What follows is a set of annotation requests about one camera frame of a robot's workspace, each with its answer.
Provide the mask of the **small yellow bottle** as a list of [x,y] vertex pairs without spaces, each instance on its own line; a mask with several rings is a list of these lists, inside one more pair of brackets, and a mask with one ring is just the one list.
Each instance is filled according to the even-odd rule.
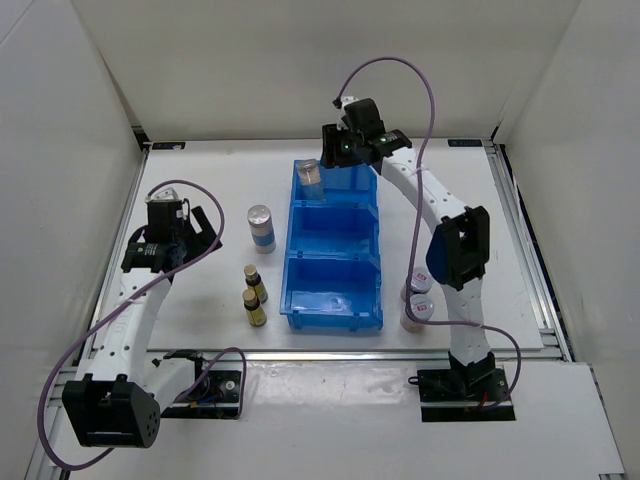
[[249,323],[254,327],[261,327],[266,324],[267,316],[262,304],[253,289],[247,288],[242,292],[242,300]]
[[243,272],[247,287],[256,293],[260,303],[265,303],[268,300],[268,292],[257,267],[253,264],[248,264],[244,267]]

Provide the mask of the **silver-lid shaker blue label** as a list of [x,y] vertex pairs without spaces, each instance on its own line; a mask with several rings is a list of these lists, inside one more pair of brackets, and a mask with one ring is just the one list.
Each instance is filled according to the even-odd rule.
[[247,212],[247,222],[255,249],[260,254],[269,254],[276,248],[275,232],[270,209],[256,204]]
[[307,200],[324,201],[325,193],[318,161],[300,160],[296,164],[296,171],[304,197]]

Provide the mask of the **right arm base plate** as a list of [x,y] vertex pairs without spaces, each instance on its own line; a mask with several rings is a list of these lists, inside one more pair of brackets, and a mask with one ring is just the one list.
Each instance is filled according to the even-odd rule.
[[423,423],[511,422],[516,420],[505,371],[496,369],[466,386],[450,369],[418,370],[408,378],[418,388]]

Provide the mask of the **red-label spice jar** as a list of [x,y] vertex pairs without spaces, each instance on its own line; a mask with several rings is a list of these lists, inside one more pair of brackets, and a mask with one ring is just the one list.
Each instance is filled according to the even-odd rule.
[[409,299],[412,315],[418,319],[413,320],[406,312],[400,318],[401,326],[410,333],[420,333],[424,330],[425,321],[429,321],[435,311],[434,303],[426,294],[413,294]]
[[434,280],[426,267],[417,266],[412,270],[410,285],[404,283],[400,293],[400,298],[405,301],[409,296],[415,294],[428,294],[432,289]]

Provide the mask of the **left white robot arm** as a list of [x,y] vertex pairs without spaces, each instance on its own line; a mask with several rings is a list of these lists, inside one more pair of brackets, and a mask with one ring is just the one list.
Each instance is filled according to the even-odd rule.
[[66,383],[62,402],[84,447],[150,447],[162,413],[182,394],[206,395],[210,377],[194,350],[149,360],[147,348],[172,286],[171,270],[202,254],[215,231],[200,207],[167,188],[147,199],[147,222],[129,240],[121,264],[120,307],[80,380]]

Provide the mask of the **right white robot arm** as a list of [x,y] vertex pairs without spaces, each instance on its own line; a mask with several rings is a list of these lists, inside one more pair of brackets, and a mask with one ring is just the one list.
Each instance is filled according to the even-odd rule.
[[450,327],[449,387],[470,400],[495,371],[495,357],[483,328],[482,280],[489,260],[490,217],[456,198],[427,168],[399,130],[384,126],[376,103],[342,97],[334,105],[338,122],[322,128],[323,167],[372,167],[415,207],[431,231],[426,266],[441,285]]

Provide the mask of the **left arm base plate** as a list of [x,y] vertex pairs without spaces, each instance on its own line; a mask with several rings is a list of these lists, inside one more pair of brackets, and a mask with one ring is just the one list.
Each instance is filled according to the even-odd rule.
[[[236,370],[217,367],[226,355],[238,357]],[[229,347],[212,360],[206,360],[202,352],[173,350],[162,357],[163,361],[187,360],[193,364],[195,388],[166,408],[163,419],[220,419],[239,420],[243,411],[248,363],[245,353],[237,347]]]

